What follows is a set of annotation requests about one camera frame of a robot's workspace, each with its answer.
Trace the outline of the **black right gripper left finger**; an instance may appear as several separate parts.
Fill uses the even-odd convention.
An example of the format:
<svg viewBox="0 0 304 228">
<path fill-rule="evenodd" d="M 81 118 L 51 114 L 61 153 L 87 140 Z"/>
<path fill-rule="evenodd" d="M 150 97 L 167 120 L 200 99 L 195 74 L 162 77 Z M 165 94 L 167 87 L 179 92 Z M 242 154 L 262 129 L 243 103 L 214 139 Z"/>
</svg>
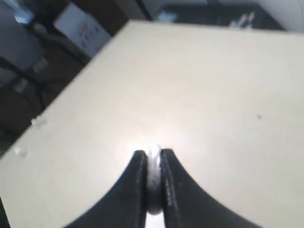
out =
<svg viewBox="0 0 304 228">
<path fill-rule="evenodd" d="M 147 213 L 147 156 L 135 151 L 113 187 L 68 228 L 143 228 Z"/>
</svg>

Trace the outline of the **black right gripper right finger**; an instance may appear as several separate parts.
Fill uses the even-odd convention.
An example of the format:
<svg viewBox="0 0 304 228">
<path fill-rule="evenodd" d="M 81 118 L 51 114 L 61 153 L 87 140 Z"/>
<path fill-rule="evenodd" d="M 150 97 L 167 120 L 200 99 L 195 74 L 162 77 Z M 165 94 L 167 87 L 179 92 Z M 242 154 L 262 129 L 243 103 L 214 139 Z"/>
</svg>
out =
<svg viewBox="0 0 304 228">
<path fill-rule="evenodd" d="M 172 149 L 162 149 L 163 216 L 167 228 L 258 228 L 204 191 Z"/>
</svg>

